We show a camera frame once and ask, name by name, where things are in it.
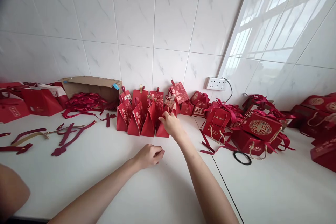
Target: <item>gold circular emblem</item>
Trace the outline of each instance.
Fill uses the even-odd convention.
[[[327,110],[331,111],[331,112],[336,112],[336,101],[328,103],[326,105]]]
[[[310,105],[321,105],[324,103],[324,100],[322,98],[318,98],[318,97],[315,97],[315,98],[311,98],[308,103]]]
[[[198,93],[195,93],[194,96],[192,97],[192,100],[196,100],[198,96]]]
[[[262,120],[253,120],[248,126],[250,130],[257,135],[268,135],[272,132],[270,124]]]

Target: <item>forearm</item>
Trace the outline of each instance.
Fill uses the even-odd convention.
[[[175,140],[187,162],[196,196],[207,223],[238,223],[226,195],[189,137],[184,134]]]
[[[95,184],[49,223],[96,223],[124,184],[138,171],[132,159]]]

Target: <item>human arm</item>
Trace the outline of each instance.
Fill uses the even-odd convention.
[[[164,153],[160,146],[145,145],[135,157],[75,199],[49,223],[96,223],[124,184],[139,170],[157,164]]]
[[[28,200],[30,191],[20,176],[0,164],[0,223],[15,214]]]
[[[187,162],[192,183],[207,223],[237,224],[238,219],[217,180],[173,113],[163,113],[159,120],[179,145]]]

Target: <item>white power strip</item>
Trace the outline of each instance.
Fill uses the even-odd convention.
[[[208,77],[206,89],[225,91],[226,83],[225,79]]]

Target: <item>fist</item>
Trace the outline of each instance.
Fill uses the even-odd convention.
[[[165,151],[161,146],[146,144],[133,160],[139,170],[154,166],[163,158]]]

